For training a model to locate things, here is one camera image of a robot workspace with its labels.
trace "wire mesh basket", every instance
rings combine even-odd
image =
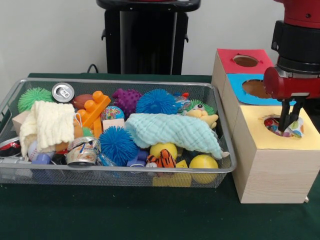
[[[135,89],[142,94],[165,89],[169,93],[189,93],[190,99],[201,100],[217,109],[219,120],[215,131],[219,144],[230,156],[218,160],[217,169],[201,168],[143,168],[106,166],[69,166],[0,163],[0,183],[51,184],[51,185],[91,185],[91,186],[137,186],[137,187],[193,187],[217,188],[227,173],[237,165],[225,114],[218,91],[207,83],[145,82],[83,79],[29,78],[18,81],[0,105],[0,143],[17,136],[12,118],[19,114],[18,100],[28,89],[41,87],[51,91],[59,83],[69,83],[75,96],[102,91],[111,95],[119,88]],[[187,164],[195,157],[194,152],[183,151],[176,162],[186,160]]]

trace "blue muslin blanket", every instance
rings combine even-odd
[[[212,154],[215,159],[223,157],[215,133],[196,117],[135,113],[130,115],[124,128],[142,149],[157,143],[173,143],[189,151]]]

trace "can tab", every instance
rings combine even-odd
[[[62,87],[60,87],[60,88],[58,89],[57,93],[58,93],[60,96],[64,97],[65,99],[69,98],[69,96],[70,96],[70,93],[67,92],[67,91],[66,91],[64,88],[62,88]]]

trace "black cable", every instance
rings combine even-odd
[[[91,65],[89,66],[88,70],[86,71],[86,73],[87,73],[87,74],[90,73],[92,67],[94,67],[95,72],[98,74],[99,71],[98,71],[98,68],[97,68],[97,66],[96,66],[95,64],[91,64]]]

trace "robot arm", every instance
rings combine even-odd
[[[279,57],[263,82],[265,90],[282,102],[278,129],[283,132],[298,119],[306,99],[320,98],[320,0],[274,1],[284,4],[284,21],[275,24],[271,48]]]

